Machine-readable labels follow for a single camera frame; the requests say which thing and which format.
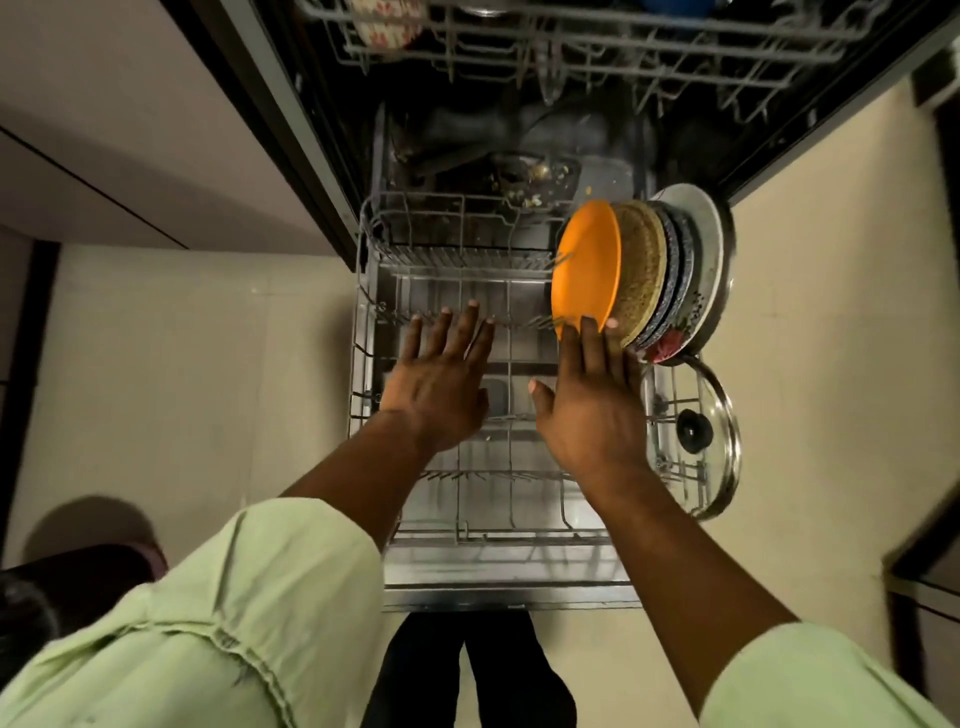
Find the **wrist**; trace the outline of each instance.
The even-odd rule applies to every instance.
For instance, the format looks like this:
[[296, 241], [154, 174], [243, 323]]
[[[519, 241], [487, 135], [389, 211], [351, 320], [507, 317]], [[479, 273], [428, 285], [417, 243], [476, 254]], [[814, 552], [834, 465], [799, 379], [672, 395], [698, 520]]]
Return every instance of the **wrist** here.
[[412, 451], [424, 467], [437, 454], [436, 438], [421, 417], [405, 409], [380, 410], [367, 422], [388, 437], [396, 447]]
[[623, 508], [656, 505], [664, 496], [673, 500], [646, 463], [614, 463], [595, 468], [577, 482], [590, 506], [604, 521]]

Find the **wire rack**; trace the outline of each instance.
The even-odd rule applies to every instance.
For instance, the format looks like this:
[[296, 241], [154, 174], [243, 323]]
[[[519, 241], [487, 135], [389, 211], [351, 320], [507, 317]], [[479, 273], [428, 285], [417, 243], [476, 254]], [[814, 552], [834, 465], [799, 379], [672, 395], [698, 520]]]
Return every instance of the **wire rack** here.
[[[862, 40], [892, 0], [853, 0], [826, 21], [816, 0], [775, 0], [768, 22], [693, 19], [627, 10], [489, 0], [406, 0], [408, 13], [363, 12], [356, 0], [297, 0], [324, 23], [337, 59], [369, 72], [376, 63], [424, 61], [456, 79], [540, 84], [547, 105], [568, 85], [587, 91], [612, 77], [632, 88], [634, 109], [663, 113], [691, 84], [716, 89], [740, 123], [765, 115], [806, 69], [830, 65]], [[413, 28], [402, 48], [370, 46], [361, 30]]]
[[[531, 376], [556, 381], [548, 283], [563, 263], [552, 254], [562, 223], [557, 210], [500, 198], [385, 192], [364, 204], [361, 248], [368, 252], [366, 265], [357, 267], [350, 434], [376, 412], [414, 313], [429, 322], [442, 306], [459, 311], [476, 299], [500, 327], [484, 379], [490, 416], [474, 437], [428, 465], [393, 546], [610, 543], [536, 432], [527, 393]], [[678, 502], [706, 517], [716, 500], [710, 486], [716, 463], [684, 453], [676, 441], [678, 408], [703, 412], [707, 399], [699, 376], [684, 369], [646, 371], [648, 456]]]

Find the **hand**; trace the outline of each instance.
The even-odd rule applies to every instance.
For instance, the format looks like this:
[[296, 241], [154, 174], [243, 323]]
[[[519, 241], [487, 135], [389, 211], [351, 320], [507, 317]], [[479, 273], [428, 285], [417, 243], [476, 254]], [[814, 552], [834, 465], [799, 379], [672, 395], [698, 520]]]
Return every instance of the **hand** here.
[[537, 430], [550, 452], [584, 490], [588, 499], [601, 494], [597, 484], [648, 475], [647, 425], [640, 400], [642, 371], [620, 349], [616, 322], [601, 334], [593, 319], [581, 320], [583, 336], [564, 325], [560, 371], [554, 394], [530, 380], [537, 408]]
[[487, 369], [493, 344], [493, 319], [480, 325], [479, 303], [469, 302], [460, 315], [451, 341], [446, 336], [453, 314], [444, 308], [426, 349], [420, 353], [423, 321], [414, 316], [400, 360], [387, 380], [380, 412], [400, 412], [409, 417], [418, 440], [434, 454], [459, 445], [480, 429], [490, 403], [480, 380]]

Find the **lower dishwasher rack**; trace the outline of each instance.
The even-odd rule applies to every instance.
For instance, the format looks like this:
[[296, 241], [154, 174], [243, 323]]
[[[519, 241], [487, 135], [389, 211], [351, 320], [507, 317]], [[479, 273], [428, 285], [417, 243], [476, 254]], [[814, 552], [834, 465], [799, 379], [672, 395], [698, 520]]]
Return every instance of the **lower dishwasher rack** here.
[[[429, 324], [467, 301], [497, 322], [483, 386], [481, 430], [439, 453], [408, 499], [384, 558], [387, 608], [639, 606], [610, 536], [536, 430], [531, 376], [553, 385], [558, 342], [550, 315], [553, 251], [568, 204], [513, 206], [503, 198], [383, 192], [363, 207], [349, 403], [349, 434], [376, 412], [416, 313]], [[680, 408], [705, 412], [701, 365], [649, 367], [648, 456], [692, 515], [716, 515], [732, 497], [736, 437], [720, 456], [680, 448]]]

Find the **light green shirt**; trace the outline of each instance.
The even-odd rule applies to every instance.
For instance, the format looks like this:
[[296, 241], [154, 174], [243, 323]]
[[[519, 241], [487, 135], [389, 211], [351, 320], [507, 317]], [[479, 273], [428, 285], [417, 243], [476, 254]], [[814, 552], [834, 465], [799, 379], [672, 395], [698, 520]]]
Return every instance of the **light green shirt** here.
[[[0, 725], [340, 728], [382, 603], [370, 536], [322, 501], [269, 500], [100, 621], [48, 644], [0, 694]], [[850, 640], [810, 624], [744, 647], [701, 723], [949, 726]]]

